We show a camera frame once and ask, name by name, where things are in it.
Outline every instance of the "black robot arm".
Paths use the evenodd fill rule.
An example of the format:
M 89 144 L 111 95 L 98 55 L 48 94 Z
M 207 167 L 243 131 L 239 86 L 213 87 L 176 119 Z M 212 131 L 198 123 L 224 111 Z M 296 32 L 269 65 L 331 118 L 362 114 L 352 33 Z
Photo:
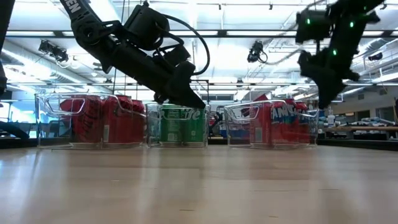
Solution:
M 325 11 L 306 9 L 297 14 L 296 42 L 330 38 L 328 47 L 315 55 L 303 51 L 298 59 L 301 75 L 311 78 L 319 89 L 319 107 L 326 108 L 344 90 L 343 79 L 359 80 L 350 66 L 366 24 L 380 18 L 371 12 L 384 0 L 338 0 Z
M 184 25 L 196 33 L 208 55 L 207 65 L 198 73 L 194 73 L 195 66 L 187 61 L 190 54 L 183 40 L 169 33 L 168 19 L 178 19 L 149 8 L 146 2 L 134 8 L 124 25 L 120 21 L 102 22 L 85 0 L 61 0 L 61 3 L 70 17 L 77 43 L 101 62 L 105 73 L 117 68 L 153 90 L 158 103 L 169 99 L 177 105 L 205 107 L 189 83 L 192 75 L 207 69 L 210 54 L 205 41 L 188 24 Z M 160 47 L 164 37 L 178 44 Z M 154 50 L 154 54 L 150 57 L 140 49 Z

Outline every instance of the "wooden table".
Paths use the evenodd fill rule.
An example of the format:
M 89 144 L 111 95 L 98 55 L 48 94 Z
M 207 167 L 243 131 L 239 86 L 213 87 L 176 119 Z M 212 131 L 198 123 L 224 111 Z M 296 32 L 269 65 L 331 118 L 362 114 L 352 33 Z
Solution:
M 0 151 L 0 222 L 397 223 L 398 153 Z

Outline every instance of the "clear plastic bin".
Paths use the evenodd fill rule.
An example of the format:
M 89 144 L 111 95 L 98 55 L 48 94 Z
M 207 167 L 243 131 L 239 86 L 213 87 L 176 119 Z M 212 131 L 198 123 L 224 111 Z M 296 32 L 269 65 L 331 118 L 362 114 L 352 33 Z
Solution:
M 147 104 L 149 147 L 206 147 L 210 106 L 193 109 L 172 104 Z
M 36 94 L 38 146 L 51 149 L 131 147 L 144 140 L 144 105 L 101 93 Z
M 224 115 L 231 147 L 295 149 L 316 144 L 318 112 L 306 110 L 299 101 L 230 105 L 225 106 Z

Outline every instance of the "green soda can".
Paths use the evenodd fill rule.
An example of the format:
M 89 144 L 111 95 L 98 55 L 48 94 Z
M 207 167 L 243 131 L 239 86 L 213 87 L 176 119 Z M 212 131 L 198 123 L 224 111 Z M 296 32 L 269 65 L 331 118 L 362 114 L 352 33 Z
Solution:
M 162 146 L 182 145 L 182 110 L 176 107 L 163 105 L 160 108 L 160 144 Z
M 205 110 L 187 108 L 182 111 L 184 120 L 183 143 L 186 146 L 204 146 Z

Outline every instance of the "red soda can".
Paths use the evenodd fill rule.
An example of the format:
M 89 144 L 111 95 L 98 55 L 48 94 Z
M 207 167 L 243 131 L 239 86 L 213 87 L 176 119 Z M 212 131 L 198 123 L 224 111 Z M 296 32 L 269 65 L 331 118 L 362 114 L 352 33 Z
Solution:
M 275 147 L 286 145 L 287 140 L 285 132 L 287 131 L 286 120 L 289 117 L 286 103 L 284 102 L 273 102 L 271 109 L 271 136 L 272 143 Z
M 302 101 L 296 101 L 297 112 L 300 114 L 307 114 L 308 107 Z M 306 116 L 299 116 L 298 122 L 299 136 L 298 141 L 300 144 L 310 144 L 310 120 Z
M 297 114 L 297 104 L 294 99 L 284 99 L 287 104 L 288 117 L 285 120 L 286 132 L 285 139 L 291 144 L 299 143 L 299 115 Z
M 250 107 L 250 143 L 254 147 L 272 147 L 272 103 L 256 103 Z
M 110 96 L 104 101 L 104 143 L 132 143 L 132 101 L 123 95 Z
M 100 96 L 74 95 L 70 100 L 60 103 L 63 111 L 75 115 L 64 116 L 66 126 L 70 121 L 71 142 L 100 143 L 103 133 L 102 101 Z

